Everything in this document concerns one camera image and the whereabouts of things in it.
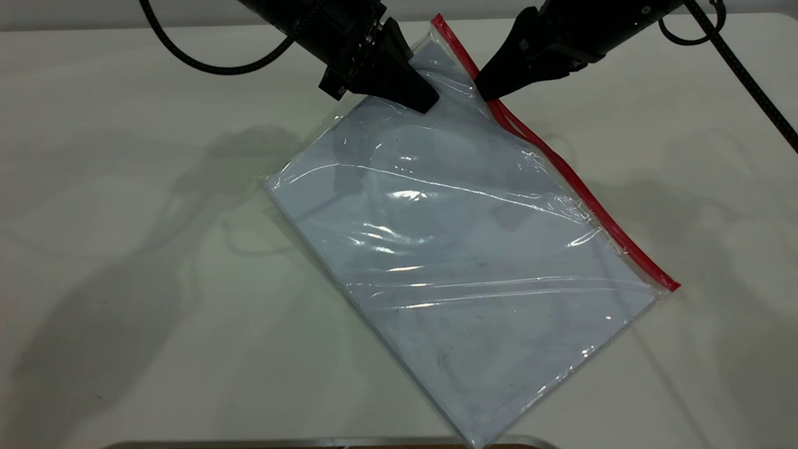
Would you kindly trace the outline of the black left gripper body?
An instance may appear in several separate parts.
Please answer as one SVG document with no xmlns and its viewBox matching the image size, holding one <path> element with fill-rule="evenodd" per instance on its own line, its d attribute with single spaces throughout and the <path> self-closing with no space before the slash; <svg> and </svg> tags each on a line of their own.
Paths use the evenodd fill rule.
<svg viewBox="0 0 798 449">
<path fill-rule="evenodd" d="M 319 83 L 326 94 L 336 100 L 347 92 L 389 99 L 372 74 L 386 10 L 379 1 L 282 1 L 281 29 L 305 21 L 296 42 L 327 66 Z"/>
</svg>

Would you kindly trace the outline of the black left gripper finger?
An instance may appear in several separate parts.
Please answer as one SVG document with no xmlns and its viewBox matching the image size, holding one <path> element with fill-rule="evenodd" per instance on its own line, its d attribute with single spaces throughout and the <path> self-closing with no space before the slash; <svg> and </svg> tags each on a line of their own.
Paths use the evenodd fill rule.
<svg viewBox="0 0 798 449">
<path fill-rule="evenodd" d="M 431 110 L 440 96 L 411 66 L 413 55 L 396 20 L 387 18 L 377 33 L 375 94 L 411 110 Z"/>
<path fill-rule="evenodd" d="M 407 62 L 378 60 L 353 78 L 353 92 L 391 100 L 417 113 L 435 105 L 435 88 Z"/>
</svg>

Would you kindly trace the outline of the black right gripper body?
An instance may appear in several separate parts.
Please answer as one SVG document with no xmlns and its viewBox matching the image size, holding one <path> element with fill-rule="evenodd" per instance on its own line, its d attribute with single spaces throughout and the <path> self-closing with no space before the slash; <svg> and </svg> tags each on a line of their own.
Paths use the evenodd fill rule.
<svg viewBox="0 0 798 449">
<path fill-rule="evenodd" d="M 516 17 L 510 48 L 528 60 L 551 51 L 593 63 L 630 35 L 630 1 L 546 1 Z"/>
</svg>

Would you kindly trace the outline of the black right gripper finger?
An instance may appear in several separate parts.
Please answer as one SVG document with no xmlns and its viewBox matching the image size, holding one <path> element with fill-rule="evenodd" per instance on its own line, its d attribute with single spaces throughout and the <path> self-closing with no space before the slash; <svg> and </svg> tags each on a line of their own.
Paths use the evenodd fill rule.
<svg viewBox="0 0 798 449">
<path fill-rule="evenodd" d="M 483 100 L 501 99 L 525 86 L 550 80 L 550 70 L 528 41 L 507 41 L 479 71 L 476 88 Z"/>
<path fill-rule="evenodd" d="M 590 65 L 567 55 L 539 55 L 528 59 L 522 55 L 488 62 L 488 100 L 501 99 L 528 85 L 545 80 L 559 80 Z"/>
</svg>

